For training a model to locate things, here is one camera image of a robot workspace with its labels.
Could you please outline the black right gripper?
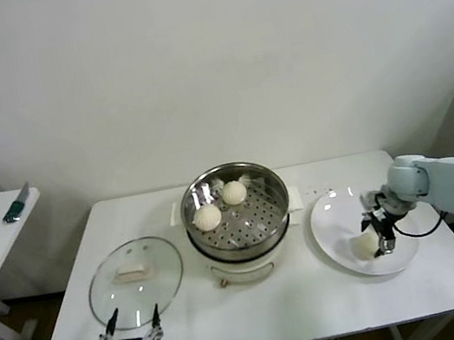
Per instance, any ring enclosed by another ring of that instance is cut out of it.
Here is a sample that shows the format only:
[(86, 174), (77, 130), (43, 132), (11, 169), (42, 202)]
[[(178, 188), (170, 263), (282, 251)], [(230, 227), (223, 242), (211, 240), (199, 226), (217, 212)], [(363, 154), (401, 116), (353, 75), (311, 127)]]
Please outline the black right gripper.
[(373, 226), (373, 229), (381, 237), (374, 257), (378, 258), (386, 254), (392, 254), (395, 249), (394, 218), (383, 209), (363, 213), (362, 216), (360, 230), (364, 232), (369, 226)]

